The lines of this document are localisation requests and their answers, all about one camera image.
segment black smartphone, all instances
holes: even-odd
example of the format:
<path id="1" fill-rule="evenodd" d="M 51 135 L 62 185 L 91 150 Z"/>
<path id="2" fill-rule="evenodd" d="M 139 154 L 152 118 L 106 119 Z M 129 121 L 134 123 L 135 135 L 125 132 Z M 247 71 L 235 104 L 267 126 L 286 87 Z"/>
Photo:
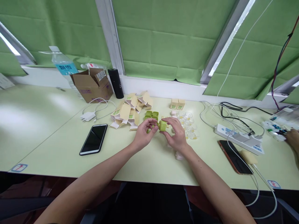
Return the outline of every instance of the black smartphone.
<path id="1" fill-rule="evenodd" d="M 228 141 L 228 145 L 227 140 L 219 140 L 218 143 L 222 148 L 224 154 L 226 155 L 227 159 L 233 166 L 234 170 L 238 174 L 253 174 L 252 171 L 246 166 L 245 160 L 238 152 L 238 150 L 235 148 L 235 146 L 232 144 L 232 142 Z"/>
<path id="2" fill-rule="evenodd" d="M 84 142 L 84 145 L 79 153 L 80 156 L 98 153 L 101 151 L 107 127 L 107 124 L 99 124 L 92 126 Z"/>

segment phone screen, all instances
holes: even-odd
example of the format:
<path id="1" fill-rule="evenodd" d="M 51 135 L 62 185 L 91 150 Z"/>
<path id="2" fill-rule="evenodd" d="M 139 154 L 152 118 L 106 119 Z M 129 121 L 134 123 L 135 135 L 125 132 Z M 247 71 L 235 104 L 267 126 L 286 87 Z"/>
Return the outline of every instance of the phone screen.
<path id="1" fill-rule="evenodd" d="M 245 165 L 245 160 L 237 151 L 237 149 L 232 144 L 232 142 L 229 141 L 229 145 L 227 141 L 220 140 L 219 142 L 222 145 L 223 150 L 227 153 L 228 157 L 230 158 L 231 162 L 234 164 L 235 168 L 239 173 L 252 174 L 251 170 Z M 232 151 L 232 149 L 239 155 L 241 159 Z"/>
<path id="2" fill-rule="evenodd" d="M 94 125 L 80 151 L 80 155 L 97 153 L 101 150 L 103 139 L 106 133 L 107 124 Z"/>

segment yellow sponge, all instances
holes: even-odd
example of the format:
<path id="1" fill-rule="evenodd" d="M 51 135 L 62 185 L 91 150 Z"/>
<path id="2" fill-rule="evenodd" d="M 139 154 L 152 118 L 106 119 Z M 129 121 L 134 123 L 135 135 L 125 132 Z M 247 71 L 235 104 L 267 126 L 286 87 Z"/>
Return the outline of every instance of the yellow sponge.
<path id="1" fill-rule="evenodd" d="M 242 155 L 242 157 L 248 164 L 257 164 L 258 163 L 258 161 L 256 160 L 256 158 L 254 157 L 254 155 L 251 152 L 242 150 L 240 152 L 240 154 Z"/>

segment window frame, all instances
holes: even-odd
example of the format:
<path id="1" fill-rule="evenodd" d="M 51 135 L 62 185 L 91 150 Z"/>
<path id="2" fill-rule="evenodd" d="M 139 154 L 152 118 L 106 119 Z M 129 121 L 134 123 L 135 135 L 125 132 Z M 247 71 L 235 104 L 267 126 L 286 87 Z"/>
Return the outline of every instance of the window frame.
<path id="1" fill-rule="evenodd" d="M 216 68 L 254 3 L 255 0 L 236 1 L 202 71 L 201 84 L 208 84 L 210 82 L 213 73 L 216 71 Z"/>
<path id="2" fill-rule="evenodd" d="M 121 46 L 119 43 L 115 15 L 112 0 L 95 0 L 98 14 L 101 20 L 104 36 L 113 68 L 116 68 L 120 75 L 126 75 Z M 237 33 L 242 22 L 246 18 L 255 0 L 237 0 L 229 18 L 227 19 L 218 40 L 210 53 L 205 64 L 201 84 L 208 84 L 211 79 L 211 70 L 216 68 L 228 49 L 233 37 Z"/>
<path id="3" fill-rule="evenodd" d="M 289 95 L 296 88 L 294 84 L 297 82 L 299 82 L 299 74 L 274 89 L 274 92 Z"/>
<path id="4" fill-rule="evenodd" d="M 14 49 L 20 54 L 15 55 L 20 65 L 36 65 L 37 62 L 27 48 L 21 44 L 20 41 L 0 22 L 0 33 L 3 37 L 14 47 Z"/>
<path id="5" fill-rule="evenodd" d="M 120 75 L 126 75 L 112 0 L 95 0 L 95 2 L 110 54 L 112 67 L 116 68 Z"/>

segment green roller blind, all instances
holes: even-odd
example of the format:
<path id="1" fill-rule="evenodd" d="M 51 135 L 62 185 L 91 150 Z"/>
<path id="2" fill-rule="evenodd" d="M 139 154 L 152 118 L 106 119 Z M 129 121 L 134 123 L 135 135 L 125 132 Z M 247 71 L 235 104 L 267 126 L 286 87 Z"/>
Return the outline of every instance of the green roller blind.
<path id="1" fill-rule="evenodd" d="M 235 35 L 205 95 L 216 96 L 246 34 L 270 0 L 256 1 Z M 298 17 L 299 1 L 274 0 L 251 30 L 240 50 L 219 96 L 262 100 L 270 91 L 274 69 L 287 35 Z M 294 32 L 278 68 L 275 86 L 298 75 L 299 28 Z"/>
<path id="2" fill-rule="evenodd" d="M 199 85 L 235 0 L 113 0 L 126 74 Z"/>
<path id="3" fill-rule="evenodd" d="M 51 55 L 38 52 L 50 51 L 51 45 L 58 46 L 78 68 L 87 62 L 111 63 L 94 0 L 2 0 L 0 21 L 39 66 L 53 67 Z"/>
<path id="4" fill-rule="evenodd" d="M 297 86 L 290 95 L 283 101 L 283 103 L 299 104 L 299 86 Z"/>
<path id="5" fill-rule="evenodd" d="M 25 76 L 17 58 L 0 38 L 0 73 L 11 76 Z"/>

